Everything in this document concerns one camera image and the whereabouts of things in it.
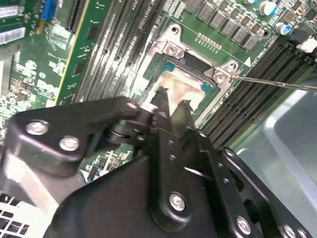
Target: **integrated circuit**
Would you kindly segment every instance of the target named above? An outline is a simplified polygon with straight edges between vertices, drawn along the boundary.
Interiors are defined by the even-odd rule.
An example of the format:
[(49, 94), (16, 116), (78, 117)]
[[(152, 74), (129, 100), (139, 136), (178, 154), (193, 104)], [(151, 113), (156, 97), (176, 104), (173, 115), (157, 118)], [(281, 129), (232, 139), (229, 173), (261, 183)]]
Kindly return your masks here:
[(309, 21), (312, 21), (315, 19), (315, 17), (317, 16), (317, 12), (314, 9), (310, 9), (306, 15), (305, 18)]
[(251, 18), (248, 17), (248, 16), (245, 16), (245, 17), (243, 18), (243, 20), (241, 21), (241, 25), (247, 26), (247, 24), (248, 24), (250, 21), (251, 21)]
[(290, 23), (292, 20), (294, 20), (296, 17), (295, 12), (291, 10), (286, 10), (284, 15), (282, 16), (282, 20), (285, 21), (286, 23)]
[(254, 35), (250, 35), (249, 38), (247, 39), (247, 41), (245, 42), (245, 44), (243, 45), (244, 48), (246, 48), (247, 50), (252, 50), (253, 47), (259, 42), (259, 39), (254, 36)]
[(220, 9), (221, 11), (225, 11), (226, 8), (228, 7), (228, 5), (229, 5), (229, 3), (228, 3), (226, 0), (224, 0), (224, 1), (220, 4), (219, 9)]
[(238, 42), (239, 44), (241, 44), (244, 39), (249, 35), (248, 31), (242, 27), (240, 27), (236, 33), (234, 34), (234, 36), (232, 37), (232, 39), (236, 42)]
[(222, 29), (222, 33), (231, 36), (234, 32), (234, 30), (238, 27), (238, 24), (235, 23), (233, 20), (229, 19), (226, 23), (224, 28)]
[(81, 74), (83, 72), (84, 68), (85, 68), (85, 64), (84, 63), (77, 64), (76, 68), (74, 70), (74, 75)]
[(191, 13), (196, 13), (200, 7), (202, 0), (189, 0), (186, 5), (186, 9)]
[(92, 26), (89, 28), (89, 32), (87, 34), (87, 39), (93, 39), (97, 35), (98, 32), (98, 27), (97, 26)]
[(221, 12), (217, 12), (210, 25), (215, 29), (219, 29), (223, 25), (225, 20), (226, 16), (223, 15)]
[(204, 4), (202, 10), (198, 14), (198, 18), (201, 19), (202, 21), (208, 22), (211, 19), (214, 11), (215, 11), (215, 8), (206, 3)]
[(230, 14), (230, 17), (232, 17), (233, 19), (235, 19), (239, 14), (241, 13), (241, 11), (237, 8), (235, 8), (232, 13)]
[(297, 9), (299, 9), (299, 7), (302, 5), (302, 1), (300, 1), (300, 0), (297, 0), (295, 3), (294, 3), (294, 5), (292, 6), (292, 9), (293, 10), (297, 10)]
[(252, 28), (251, 32), (253, 32), (254, 34), (256, 34), (256, 33), (258, 32), (258, 30), (260, 30), (260, 28), (261, 28), (261, 25), (258, 24), (258, 23), (256, 23), (256, 24), (254, 25), (254, 27)]

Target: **capacitor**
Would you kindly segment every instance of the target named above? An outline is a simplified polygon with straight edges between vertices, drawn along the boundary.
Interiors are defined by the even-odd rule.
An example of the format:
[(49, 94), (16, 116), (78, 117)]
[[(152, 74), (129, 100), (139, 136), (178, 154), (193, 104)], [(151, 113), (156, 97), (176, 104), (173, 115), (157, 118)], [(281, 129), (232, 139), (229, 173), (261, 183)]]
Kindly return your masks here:
[(246, 4), (253, 4), (253, 3), (257, 3), (258, 0), (244, 0), (244, 2), (245, 2)]
[(284, 24), (283, 22), (279, 22), (275, 25), (275, 30), (277, 33), (281, 34), (282, 36), (285, 36), (291, 32), (292, 27)]
[(272, 16), (276, 12), (277, 6), (272, 1), (264, 1), (260, 5), (259, 13), (263, 16)]

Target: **dimm slot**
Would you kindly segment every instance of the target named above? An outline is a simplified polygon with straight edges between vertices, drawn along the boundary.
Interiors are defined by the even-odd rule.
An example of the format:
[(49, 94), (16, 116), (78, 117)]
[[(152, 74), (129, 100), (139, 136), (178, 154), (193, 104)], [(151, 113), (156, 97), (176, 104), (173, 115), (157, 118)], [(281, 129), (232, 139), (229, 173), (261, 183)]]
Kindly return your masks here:
[(159, 14), (161, 13), (161, 10), (163, 9), (163, 6), (165, 4), (165, 1), (157, 0), (153, 4), (154, 11), (151, 11), (151, 13), (148, 16), (148, 20), (145, 24), (144, 31), (140, 34), (141, 37), (137, 40), (135, 47), (133, 48), (133, 51), (131, 52), (131, 55), (129, 56), (128, 63), (135, 63), (139, 57), (139, 53), (142, 50), (142, 47), (144, 46), (148, 35), (153, 28), (155, 21)]
[[(258, 63), (246, 76), (247, 77), (260, 77), (261, 74), (271, 65), (272, 61), (282, 52), (284, 48), (275, 42), (270, 48), (271, 54), (264, 55), (261, 59), (263, 64)], [(232, 106), (244, 96), (248, 89), (253, 85), (250, 82), (241, 82), (234, 92), (225, 101), (225, 104), (220, 107), (216, 114), (206, 123), (204, 130), (209, 134), (231, 110)]]
[[(96, 45), (98, 47), (102, 43), (102, 40), (104, 38), (104, 34), (106, 32), (106, 29), (108, 28), (108, 23), (109, 23), (109, 20), (110, 20), (112, 14), (113, 14), (114, 6), (115, 6), (115, 1), (112, 0), (110, 5), (109, 5), (109, 7), (108, 7), (107, 13), (106, 13), (104, 21), (103, 21), (102, 28), (101, 28), (100, 33), (99, 33), (98, 38), (97, 38)], [(93, 51), (91, 56), (90, 56), (90, 59), (89, 59), (87, 68), (85, 70), (83, 79), (81, 81), (78, 93), (76, 94), (75, 102), (79, 102), (82, 99), (83, 91), (84, 91), (85, 88), (91, 88), (91, 86), (92, 86), (92, 83), (93, 83), (92, 80), (90, 82), (87, 82), (87, 79), (88, 79), (88, 76), (91, 75), (91, 73), (92, 73), (92, 67), (93, 67), (93, 65), (95, 63), (95, 58), (96, 58), (98, 50), (99, 49)]]
[[(295, 83), (298, 78), (309, 68), (309, 65), (304, 64), (301, 65), (300, 68), (296, 71), (295, 74), (292, 74), (290, 77), (290, 80), (287, 81), (287, 83)], [(261, 107), (257, 110), (257, 113), (253, 116), (250, 116), (248, 121), (242, 125), (240, 128), (236, 128), (235, 130), (231, 131), (232, 136), (228, 136), (226, 139), (218, 140), (215, 142), (214, 146), (217, 148), (219, 146), (230, 146), (235, 140), (237, 140), (243, 132), (252, 124), (254, 121), (261, 116), (263, 113), (265, 113), (269, 107), (279, 98), (282, 96), (282, 94), (287, 90), (285, 88), (277, 88), (275, 86), (268, 86), (269, 88), (273, 89), (274, 92), (271, 93), (267, 98), (268, 100), (265, 100), (264, 103), (262, 103)]]
[[(284, 54), (281, 55), (281, 60), (275, 61), (275, 63), (272, 64), (272, 66), (269, 68), (268, 71), (263, 75), (263, 79), (267, 81), (280, 81), (284, 80), (284, 78), (278, 77), (276, 79), (276, 74), (282, 69), (283, 66), (291, 59), (292, 54), (286, 50)], [(243, 97), (242, 102), (239, 104), (235, 104), (234, 107), (232, 107), (232, 110), (229, 114), (229, 116), (225, 117), (225, 120), (222, 121), (222, 123), (216, 127), (215, 131), (213, 131), (210, 134), (210, 137), (216, 140), (226, 128), (231, 124), (233, 120), (243, 111), (249, 103), (253, 103), (254, 97), (260, 93), (260, 91), (264, 88), (265, 85), (258, 84), (258, 83), (253, 83), (252, 85), (252, 90), (249, 90), (248, 94)]]
[[(127, 4), (127, 1), (124, 1), (124, 3), (120, 5), (119, 10), (117, 11), (117, 14), (115, 16), (113, 14), (111, 15), (112, 18), (111, 18), (111, 21), (109, 22), (110, 26), (108, 26), (107, 35), (103, 36), (104, 47), (103, 47), (103, 49), (100, 49), (102, 52), (104, 52), (108, 48), (109, 43), (111, 41), (111, 38), (113, 36), (114, 30), (116, 29), (116, 25), (118, 24), (119, 17), (120, 17), (122, 10), (126, 4)], [(87, 95), (88, 100), (92, 100), (94, 98), (94, 93), (95, 93), (97, 87), (99, 86), (102, 73), (106, 67), (108, 56), (109, 56), (109, 53), (103, 54), (101, 56), (101, 59), (97, 65), (97, 67), (91, 73), (90, 80), (89, 80), (89, 82), (90, 82), (89, 92)]]
[(111, 36), (108, 46), (105, 48), (103, 56), (103, 64), (100, 65), (97, 75), (95, 77), (94, 83), (91, 87), (91, 90), (88, 94), (88, 100), (95, 100), (100, 98), (100, 94), (109, 87), (109, 82), (106, 79), (107, 74), (104, 74), (105, 69), (108, 65), (108, 56), (112, 53), (112, 50), (115, 44), (118, 43), (119, 36), (124, 33), (125, 25), (127, 24), (127, 16), (131, 12), (134, 6), (135, 0), (127, 0), (124, 4), (123, 10), (118, 18), (118, 22), (115, 25), (115, 31)]

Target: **screw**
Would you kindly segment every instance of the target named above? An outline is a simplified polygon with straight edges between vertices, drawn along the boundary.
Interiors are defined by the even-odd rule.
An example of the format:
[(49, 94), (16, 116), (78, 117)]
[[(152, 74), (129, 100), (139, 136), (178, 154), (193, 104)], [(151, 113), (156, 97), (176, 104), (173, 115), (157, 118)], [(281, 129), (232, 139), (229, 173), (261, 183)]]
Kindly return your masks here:
[(141, 136), (141, 135), (138, 135), (138, 136), (137, 136), (137, 139), (140, 140), (140, 141), (144, 141), (144, 137)]
[(159, 111), (158, 114), (160, 114), (162, 117), (168, 118), (166, 112), (164, 111)]
[(74, 151), (79, 147), (79, 140), (73, 136), (66, 136), (59, 141), (59, 146), (66, 151)]
[(26, 131), (31, 135), (43, 135), (49, 130), (46, 122), (34, 121), (26, 125)]
[(229, 149), (224, 149), (224, 150), (225, 150), (225, 152), (226, 152), (226, 154), (227, 154), (228, 156), (230, 156), (230, 157), (233, 157), (233, 156), (234, 156), (234, 154), (232, 153), (231, 150), (229, 150)]
[(226, 78), (225, 78), (225, 76), (224, 76), (224, 74), (223, 73), (217, 73), (214, 77), (213, 77), (213, 79), (216, 81), (216, 83), (223, 83), (225, 80), (226, 80)]
[(301, 238), (307, 238), (306, 233), (302, 230), (302, 229), (297, 229), (299, 235), (301, 236)]
[(244, 234), (249, 235), (251, 234), (251, 227), (249, 223), (244, 219), (243, 217), (238, 217), (237, 218), (237, 224), (240, 229)]
[(290, 237), (290, 238), (296, 238), (295, 232), (293, 231), (292, 228), (290, 228), (289, 225), (285, 225), (285, 226), (284, 226), (284, 230), (285, 230), (286, 234), (288, 235), (288, 237)]
[(183, 211), (185, 209), (184, 199), (176, 193), (170, 195), (169, 202), (176, 211)]
[(132, 109), (137, 109), (137, 106), (135, 106), (133, 103), (128, 102), (127, 105)]
[(206, 134), (203, 132), (203, 131), (199, 131), (199, 135), (201, 135), (202, 137), (204, 137), (204, 138), (206, 138), (207, 136), (206, 136)]
[(174, 155), (170, 155), (170, 156), (169, 156), (169, 159), (170, 159), (171, 161), (175, 161), (175, 160), (176, 160), (176, 157), (175, 157)]
[(177, 50), (176, 50), (176, 48), (174, 46), (169, 46), (169, 47), (166, 48), (166, 52), (167, 52), (168, 55), (174, 56), (174, 55), (176, 55)]

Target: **pcie slot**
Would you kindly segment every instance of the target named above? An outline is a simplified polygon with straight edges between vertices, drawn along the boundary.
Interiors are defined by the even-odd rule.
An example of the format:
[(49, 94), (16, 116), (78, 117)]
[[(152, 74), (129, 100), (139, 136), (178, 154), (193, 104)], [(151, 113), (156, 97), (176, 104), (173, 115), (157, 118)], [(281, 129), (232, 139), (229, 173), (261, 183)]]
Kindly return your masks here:
[(86, 0), (73, 0), (72, 7), (68, 15), (66, 30), (76, 33), (85, 4)]
[[(289, 80), (287, 83), (295, 83), (298, 78), (309, 68), (307, 64), (300, 65), (299, 69), (294, 74), (288, 74), (290, 75)], [(238, 139), (243, 132), (251, 126), (254, 121), (259, 118), (263, 113), (266, 112), (266, 110), (269, 109), (269, 107), (280, 97), (282, 94), (287, 90), (285, 88), (277, 88), (275, 86), (268, 86), (268, 88), (271, 91), (274, 91), (273, 93), (270, 93), (266, 100), (264, 100), (260, 107), (257, 108), (256, 112), (253, 115), (250, 115), (247, 119), (239, 122), (239, 124), (242, 124), (241, 127), (234, 127), (229, 129), (226, 134), (223, 135), (223, 137), (219, 138), (217, 141), (215, 141), (214, 146), (217, 148), (219, 146), (229, 146), (231, 145), (236, 139)]]
[[(261, 59), (261, 64), (258, 63), (246, 76), (252, 78), (260, 78), (266, 69), (272, 64), (276, 57), (284, 50), (278, 43), (274, 43), (270, 48), (271, 54), (264, 55)], [(231, 111), (231, 108), (246, 95), (253, 83), (241, 82), (230, 97), (224, 102), (216, 114), (207, 122), (204, 130), (206, 133), (213, 131), (225, 116)]]
[(87, 68), (85, 70), (83, 79), (81, 81), (78, 93), (76, 94), (75, 102), (79, 102), (83, 98), (84, 89), (91, 88), (91, 86), (93, 84), (93, 81), (88, 80), (88, 78), (89, 78), (89, 76), (91, 76), (92, 78), (95, 78), (95, 76), (97, 74), (97, 71), (92, 70), (92, 68), (95, 64), (95, 59), (96, 59), (99, 47), (101, 46), (101, 43), (104, 39), (104, 35), (106, 33), (106, 30), (109, 27), (109, 21), (110, 21), (111, 16), (113, 15), (114, 6), (115, 6), (115, 1), (112, 0), (109, 7), (108, 7), (107, 13), (106, 13), (104, 21), (103, 21), (102, 28), (100, 30), (98, 39), (96, 41), (96, 46), (98, 47), (98, 49), (94, 50), (89, 58), (89, 62), (88, 62)]
[[(291, 58), (292, 54), (287, 49), (285, 49), (285, 52), (281, 55), (280, 59), (276, 60), (275, 63), (272, 64), (266, 73), (264, 73), (262, 79), (267, 81), (285, 80), (285, 78), (282, 77), (278, 77), (276, 79), (275, 76)], [(223, 122), (219, 124), (219, 126), (217, 126), (212, 133), (210, 133), (210, 138), (216, 140), (224, 132), (224, 130), (226, 130), (229, 125), (231, 125), (232, 121), (234, 121), (240, 113), (243, 113), (243, 111), (250, 111), (250, 107), (261, 96), (260, 91), (264, 89), (264, 85), (254, 83), (250, 88), (252, 88), (252, 90), (249, 90), (248, 93), (244, 95), (241, 102), (235, 104), (234, 107), (232, 107), (230, 114), (225, 117), (225, 120), (223, 120)]]

